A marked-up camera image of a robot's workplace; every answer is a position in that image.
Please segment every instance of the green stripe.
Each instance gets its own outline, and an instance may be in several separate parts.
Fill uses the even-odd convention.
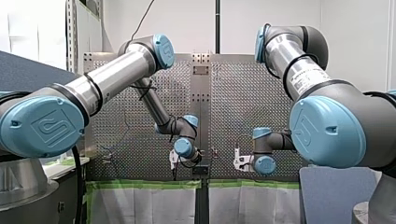
[[[92,207],[92,195],[93,190],[91,188],[87,188],[87,223],[91,224],[91,207]]]
[[[300,184],[297,182],[277,182],[277,181],[253,181],[246,179],[238,180],[210,180],[210,188],[239,188],[247,187],[262,187],[271,189],[299,189]]]
[[[198,189],[200,181],[111,180],[88,182],[89,189]]]

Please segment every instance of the metal frame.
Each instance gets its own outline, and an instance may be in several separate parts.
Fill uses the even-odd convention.
[[[87,73],[111,61],[116,56],[112,53],[86,53],[84,72]],[[177,54],[174,67],[159,72],[153,79],[154,85],[159,88],[157,92],[163,100],[163,104],[171,114],[180,116],[190,112],[200,120],[195,143],[203,151],[204,160],[193,170],[193,174],[179,166],[178,179],[254,178],[298,181],[298,170],[305,166],[305,163],[298,154],[290,151],[275,152],[279,172],[269,177],[241,173],[233,168],[234,139],[241,133],[251,134],[253,128],[257,126],[269,126],[276,132],[281,131],[287,125],[291,105],[291,101],[283,92],[281,83],[267,75],[265,68],[255,63],[252,56],[207,53]],[[122,132],[125,127],[122,127],[124,124],[120,119],[123,117],[122,113],[114,107],[128,106],[127,117],[131,125],[143,126],[141,129],[130,131],[130,136],[137,139],[137,142],[136,140],[126,141],[118,151],[121,154],[117,158],[113,158],[120,160],[118,163],[123,163],[122,168],[127,170],[125,172],[128,175],[123,177],[171,180],[170,170],[167,171],[163,167],[170,166],[167,149],[171,149],[172,144],[168,143],[167,136],[153,133],[153,120],[144,105],[137,100],[138,97],[134,90],[126,90],[120,94],[113,103],[110,102],[104,108],[102,113],[92,119],[93,132],[104,137],[103,141],[107,141],[108,146],[117,143],[115,141],[120,139],[120,136],[114,134]],[[96,143],[94,143],[93,134],[90,138],[89,131],[86,134],[88,142],[85,143],[85,146],[91,146],[92,150],[95,150]],[[149,136],[152,136],[150,138],[153,138],[153,141],[148,140]],[[252,148],[250,138],[240,140],[241,154],[250,154]],[[134,154],[123,152],[131,150],[128,149],[131,147],[131,152]],[[103,150],[99,151],[99,158],[106,155]],[[157,158],[155,163],[149,161],[154,159],[142,158],[147,153],[154,152],[154,157]],[[141,158],[140,161],[145,160],[146,164],[138,164],[137,162],[140,162],[136,160],[138,158]],[[108,162],[108,160],[93,161],[92,169],[104,169],[104,162]],[[148,168],[149,165],[154,165],[157,168]],[[107,178],[115,177],[113,172],[110,172],[110,175],[112,177],[108,176]]]
[[[78,29],[76,0],[66,2],[67,29],[67,71],[76,73],[78,70]]]

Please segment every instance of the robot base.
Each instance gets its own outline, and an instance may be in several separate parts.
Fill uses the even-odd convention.
[[[59,200],[58,183],[50,181],[47,191],[15,203],[0,206],[1,223],[7,224],[57,224]]]

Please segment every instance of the pegboard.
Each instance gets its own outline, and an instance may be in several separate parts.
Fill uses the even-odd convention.
[[[212,105],[210,146],[217,153],[212,161],[211,178],[256,178],[233,168],[234,146],[239,142],[241,155],[251,155],[252,132],[271,127],[286,128],[291,100],[280,80],[271,77],[264,65],[248,55],[212,56]],[[275,151],[276,171],[267,178],[297,181],[303,159],[291,151]]]
[[[115,54],[87,53],[85,72],[111,61]],[[196,106],[191,87],[196,89],[191,55],[178,54],[174,66],[152,77],[157,93],[168,112],[175,116],[190,113]],[[252,130],[259,126],[281,131],[287,125],[291,101],[281,82],[247,55],[211,55],[209,129],[207,142],[212,157],[211,178],[259,178],[233,168],[235,139],[240,139],[241,154],[251,154]],[[134,89],[127,89],[104,106],[92,120],[98,156],[89,166],[91,179],[128,178],[171,180],[169,136],[154,132],[154,120]],[[298,179],[303,160],[290,151],[275,153],[276,172],[266,178]],[[191,171],[178,167],[177,179],[191,179]]]

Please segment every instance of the white wall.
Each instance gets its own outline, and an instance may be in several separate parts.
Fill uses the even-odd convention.
[[[131,38],[150,0],[104,0],[104,48],[118,51]],[[138,34],[166,34],[175,52],[207,52],[214,48],[215,9],[213,0],[157,0]]]
[[[130,38],[149,2],[104,0],[105,51],[118,51]],[[393,0],[222,0],[221,53],[253,54],[257,30],[267,22],[310,25],[328,41],[332,77],[361,91],[396,89],[395,5]],[[177,53],[214,51],[215,1],[156,0],[136,37],[158,33],[169,36]]]
[[[329,74],[352,82],[361,91],[386,91],[393,0],[321,1],[320,30],[329,44]]]
[[[319,28],[320,0],[222,0],[220,14],[221,53],[254,54],[257,31],[267,22]]]
[[[118,51],[150,0],[104,0],[105,50]],[[253,54],[258,29],[277,25],[319,27],[319,0],[222,0],[221,53]],[[164,33],[177,53],[215,51],[215,1],[155,1],[136,37]]]

